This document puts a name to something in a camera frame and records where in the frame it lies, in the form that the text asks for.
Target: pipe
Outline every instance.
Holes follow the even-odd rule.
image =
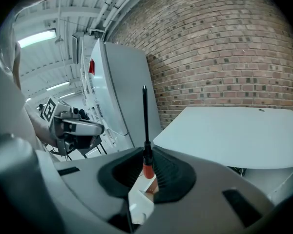
[[[117,0],[117,2],[114,4],[111,12],[108,14],[107,18],[105,19],[103,23],[103,27],[106,27],[108,23],[111,21],[112,16],[116,13],[117,9],[123,4],[125,0]]]
[[[102,8],[101,8],[101,10],[99,12],[98,17],[96,18],[96,20],[94,21],[94,23],[92,23],[92,25],[91,25],[90,28],[95,29],[98,26],[98,24],[101,21],[101,18],[103,16],[103,14],[106,12],[107,8],[111,5],[112,1],[113,0],[105,0],[104,5],[102,6]]]
[[[119,14],[119,12],[126,6],[126,4],[129,2],[130,0],[126,0],[121,7],[119,7],[119,9],[117,10],[117,12],[114,14],[114,16],[112,17],[112,20],[108,23],[108,26],[105,28],[105,33],[104,36],[108,30],[108,28],[110,27],[112,21],[116,18],[116,16]]]

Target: white table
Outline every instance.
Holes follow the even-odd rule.
[[[225,166],[247,168],[244,178],[275,204],[293,192],[291,110],[187,107],[154,144]],[[272,193],[289,176],[287,186]]]

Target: ceiling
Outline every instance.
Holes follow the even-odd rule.
[[[106,30],[103,21],[116,1],[112,1],[96,29]],[[115,17],[111,28],[115,28],[137,1],[129,1],[127,7]],[[81,93],[80,66],[73,63],[72,35],[76,32],[87,35],[84,46],[89,55],[94,39],[98,37],[89,36],[89,29],[94,28],[95,19],[104,3],[105,0],[46,0],[19,14],[15,22],[17,40],[53,28],[56,29],[57,35],[55,39],[38,42],[21,50],[21,90],[27,98],[31,98],[28,103],[32,107],[36,108],[40,103],[45,104],[50,95],[60,97],[72,92]],[[55,44],[58,38],[63,39],[61,44]],[[70,81],[70,85],[46,91],[47,88],[66,81]]]

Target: brick wall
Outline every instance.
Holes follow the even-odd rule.
[[[293,33],[271,0],[141,0],[108,40],[145,51],[163,128],[186,106],[293,110]]]

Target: red flag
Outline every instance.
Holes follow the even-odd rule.
[[[89,64],[89,71],[88,71],[88,73],[91,73],[91,74],[94,75],[94,66],[95,66],[94,61],[93,61],[93,59],[91,59],[90,60],[90,64]]]

